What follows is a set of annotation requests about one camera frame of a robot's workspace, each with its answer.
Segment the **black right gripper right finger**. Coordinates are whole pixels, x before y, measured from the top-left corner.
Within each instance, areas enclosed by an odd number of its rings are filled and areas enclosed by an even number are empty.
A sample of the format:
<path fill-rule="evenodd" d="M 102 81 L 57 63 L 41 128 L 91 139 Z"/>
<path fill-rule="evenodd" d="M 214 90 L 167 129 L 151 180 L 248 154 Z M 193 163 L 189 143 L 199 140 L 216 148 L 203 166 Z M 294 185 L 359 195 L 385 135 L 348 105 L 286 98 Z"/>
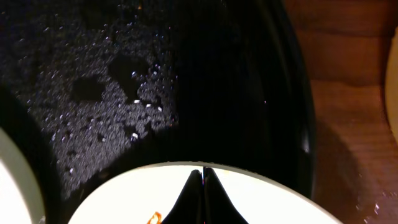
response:
<path fill-rule="evenodd" d="M 204 167 L 204 211 L 206 224 L 248 224 L 234 207 L 214 169 Z"/>

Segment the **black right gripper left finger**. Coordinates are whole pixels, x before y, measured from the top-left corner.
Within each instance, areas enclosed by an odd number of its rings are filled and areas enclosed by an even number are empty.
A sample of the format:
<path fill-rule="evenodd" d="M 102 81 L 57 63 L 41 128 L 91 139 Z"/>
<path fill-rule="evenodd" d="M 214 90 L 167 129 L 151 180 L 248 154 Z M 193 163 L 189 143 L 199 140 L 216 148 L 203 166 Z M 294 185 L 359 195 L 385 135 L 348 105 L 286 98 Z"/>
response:
<path fill-rule="evenodd" d="M 162 220 L 162 224 L 204 224 L 202 193 L 201 174 L 198 170 L 193 170 L 171 211 Z"/>

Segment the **green plate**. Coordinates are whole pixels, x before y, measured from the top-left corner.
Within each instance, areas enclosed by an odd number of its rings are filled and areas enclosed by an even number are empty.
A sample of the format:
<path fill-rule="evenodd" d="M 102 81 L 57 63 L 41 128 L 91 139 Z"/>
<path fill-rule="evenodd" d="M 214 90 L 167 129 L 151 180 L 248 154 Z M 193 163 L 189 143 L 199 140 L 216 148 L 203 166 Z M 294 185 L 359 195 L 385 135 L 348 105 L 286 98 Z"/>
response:
<path fill-rule="evenodd" d="M 206 162 L 165 162 L 129 170 L 94 190 L 71 223 L 160 223 L 191 171 L 214 169 L 234 207 L 248 223 L 336 223 L 337 219 L 296 191 L 264 176 Z M 204 193 L 202 212 L 205 223 Z"/>
<path fill-rule="evenodd" d="M 14 141 L 1 130 L 1 224 L 45 224 L 39 183 Z"/>

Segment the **yellow plate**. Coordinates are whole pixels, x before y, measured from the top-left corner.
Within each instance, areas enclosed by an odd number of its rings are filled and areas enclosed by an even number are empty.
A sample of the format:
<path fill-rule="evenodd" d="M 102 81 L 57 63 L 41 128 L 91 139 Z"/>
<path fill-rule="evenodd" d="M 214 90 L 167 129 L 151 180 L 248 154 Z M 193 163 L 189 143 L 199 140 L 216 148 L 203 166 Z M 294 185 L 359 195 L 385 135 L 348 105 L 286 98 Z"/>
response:
<path fill-rule="evenodd" d="M 391 41 L 391 48 L 386 67 L 385 104 L 389 126 L 394 139 L 397 141 L 397 28 Z"/>

